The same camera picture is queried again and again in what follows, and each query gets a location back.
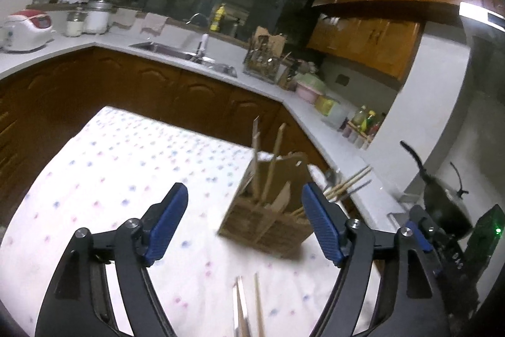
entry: pan handle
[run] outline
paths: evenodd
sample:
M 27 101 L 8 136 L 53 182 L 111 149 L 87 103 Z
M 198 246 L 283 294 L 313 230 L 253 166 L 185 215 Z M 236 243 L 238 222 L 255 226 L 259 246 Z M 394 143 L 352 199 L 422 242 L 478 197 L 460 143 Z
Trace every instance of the pan handle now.
M 426 169 L 424 168 L 423 161 L 419 157 L 419 155 L 416 153 L 414 149 L 410 145 L 408 145 L 405 140 L 400 141 L 400 145 L 413 157 L 413 159 L 416 161 L 417 167 L 419 168 L 419 174 L 421 175 L 421 178 L 427 183 L 427 181 L 431 181 L 431 176 L 426 172 Z

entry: pink container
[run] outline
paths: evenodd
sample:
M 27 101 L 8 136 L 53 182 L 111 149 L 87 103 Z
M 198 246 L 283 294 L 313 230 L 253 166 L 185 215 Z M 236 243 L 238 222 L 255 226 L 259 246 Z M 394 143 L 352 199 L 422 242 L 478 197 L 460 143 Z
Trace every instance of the pink container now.
M 313 105 L 316 103 L 316 99 L 323 93 L 307 86 L 305 83 L 298 83 L 296 86 L 296 94 Z

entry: yellow container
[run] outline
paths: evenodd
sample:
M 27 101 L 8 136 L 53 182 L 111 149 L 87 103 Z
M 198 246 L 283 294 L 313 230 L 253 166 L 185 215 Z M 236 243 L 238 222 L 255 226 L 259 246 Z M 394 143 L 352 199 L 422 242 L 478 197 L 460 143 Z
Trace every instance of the yellow container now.
M 337 102 L 332 98 L 321 95 L 317 98 L 314 106 L 316 107 L 319 113 L 323 114 L 324 116 L 327 116 L 335 103 Z

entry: polka dot tablecloth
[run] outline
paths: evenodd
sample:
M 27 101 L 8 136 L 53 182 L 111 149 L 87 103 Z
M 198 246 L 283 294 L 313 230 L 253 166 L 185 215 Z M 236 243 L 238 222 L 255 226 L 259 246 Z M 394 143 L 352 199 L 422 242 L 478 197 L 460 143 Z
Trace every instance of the polka dot tablecloth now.
M 188 208 L 165 256 L 148 269 L 178 336 L 232 336 L 238 275 L 257 335 L 256 272 L 266 336 L 308 336 L 338 274 L 315 236 L 296 258 L 280 260 L 216 235 L 251 158 L 250 148 L 103 108 L 47 164 L 8 226 L 0 246 L 3 304 L 33 336 L 45 291 L 74 231 L 115 229 L 182 182 Z M 311 172 L 320 179 L 318 169 Z M 132 334 L 114 265 L 107 266 L 107 276 L 119 329 Z M 378 281 L 374 270 L 357 329 L 373 312 Z

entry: rice cooker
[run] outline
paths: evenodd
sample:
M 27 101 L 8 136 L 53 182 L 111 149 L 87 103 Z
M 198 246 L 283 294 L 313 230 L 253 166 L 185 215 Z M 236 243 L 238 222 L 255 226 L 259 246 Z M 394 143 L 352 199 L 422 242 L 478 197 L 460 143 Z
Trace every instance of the rice cooker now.
M 14 52 L 28 52 L 52 40 L 52 22 L 49 15 L 26 9 L 12 13 L 3 24 L 3 48 Z

